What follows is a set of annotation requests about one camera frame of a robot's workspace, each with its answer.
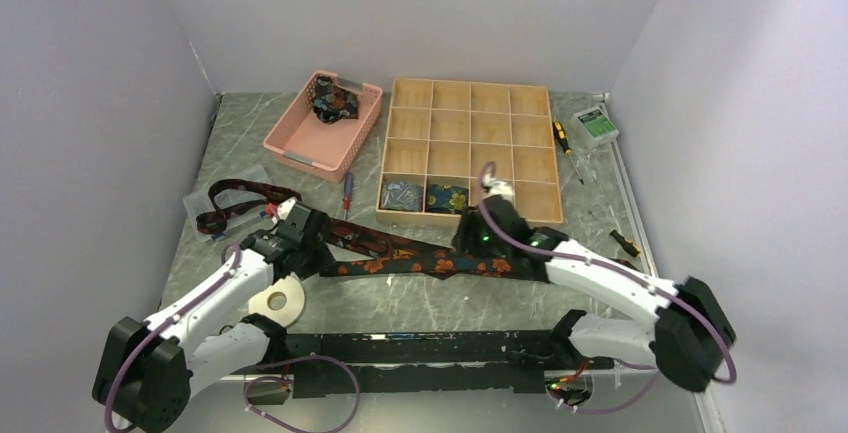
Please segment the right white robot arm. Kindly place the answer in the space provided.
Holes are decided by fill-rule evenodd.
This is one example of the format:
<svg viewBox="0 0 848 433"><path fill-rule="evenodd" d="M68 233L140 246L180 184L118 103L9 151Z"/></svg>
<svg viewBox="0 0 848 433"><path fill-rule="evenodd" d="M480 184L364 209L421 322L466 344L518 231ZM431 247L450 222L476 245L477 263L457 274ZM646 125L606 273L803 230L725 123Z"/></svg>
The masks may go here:
<svg viewBox="0 0 848 433"><path fill-rule="evenodd" d="M712 289L698 278L676 283L646 275L563 232L532 228L501 195L461 214L452 246L473 261L473 272L571 288L624 314L610 319L567 313L550 344L564 368L608 357L655 368L690 392L737 379L730 356L736 333Z"/></svg>

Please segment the red patterned dark tie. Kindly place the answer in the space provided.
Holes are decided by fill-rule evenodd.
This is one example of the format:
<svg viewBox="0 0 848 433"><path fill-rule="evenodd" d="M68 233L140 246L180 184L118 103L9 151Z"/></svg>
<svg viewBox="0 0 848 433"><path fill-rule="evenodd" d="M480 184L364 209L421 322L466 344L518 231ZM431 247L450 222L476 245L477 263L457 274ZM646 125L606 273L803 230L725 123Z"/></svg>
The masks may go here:
<svg viewBox="0 0 848 433"><path fill-rule="evenodd" d="M255 193L260 196L260 199L222 208L216 203L215 197L227 190ZM200 233L220 235L227 230L228 221L232 217L242 216L250 210L269 204L278 206L284 200L291 198L301 200L302 196L299 192L285 187L228 178L213 183L207 190L207 198L211 201L212 210L195 217L196 227ZM322 235L334 246L373 258L411 258L425 254L444 256L450 251L449 247L393 235L334 218L325 222Z"/></svg>

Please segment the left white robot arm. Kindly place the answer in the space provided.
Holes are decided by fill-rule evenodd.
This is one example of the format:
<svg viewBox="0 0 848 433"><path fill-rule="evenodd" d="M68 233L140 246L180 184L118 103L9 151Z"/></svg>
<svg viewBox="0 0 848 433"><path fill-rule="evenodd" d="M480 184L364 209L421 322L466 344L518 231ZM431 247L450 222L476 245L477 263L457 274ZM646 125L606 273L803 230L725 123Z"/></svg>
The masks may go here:
<svg viewBox="0 0 848 433"><path fill-rule="evenodd" d="M144 320L112 326L92 397L109 432L163 432L191 397L242 367L264 373L287 359L287 328L305 310L302 280L333 263L329 216L296 199L274 225L226 247L221 266Z"/></svg>

